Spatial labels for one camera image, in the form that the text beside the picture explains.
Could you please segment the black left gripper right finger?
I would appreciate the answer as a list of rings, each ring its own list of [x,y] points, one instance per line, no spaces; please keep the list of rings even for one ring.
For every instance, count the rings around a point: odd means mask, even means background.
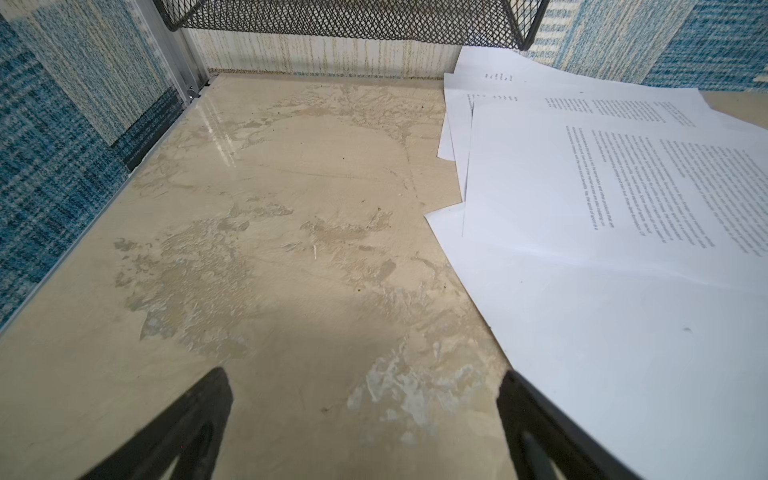
[[[636,479],[519,372],[508,370],[496,400],[519,479]]]

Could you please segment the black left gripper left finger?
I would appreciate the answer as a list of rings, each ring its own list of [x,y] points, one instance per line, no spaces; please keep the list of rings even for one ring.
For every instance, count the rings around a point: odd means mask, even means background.
[[[226,371],[211,369],[84,479],[210,479],[233,404]]]

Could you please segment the white text paper top sheet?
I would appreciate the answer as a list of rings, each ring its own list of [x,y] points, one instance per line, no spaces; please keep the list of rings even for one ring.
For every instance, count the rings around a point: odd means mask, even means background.
[[[705,284],[767,288],[767,138],[475,103],[464,234]]]

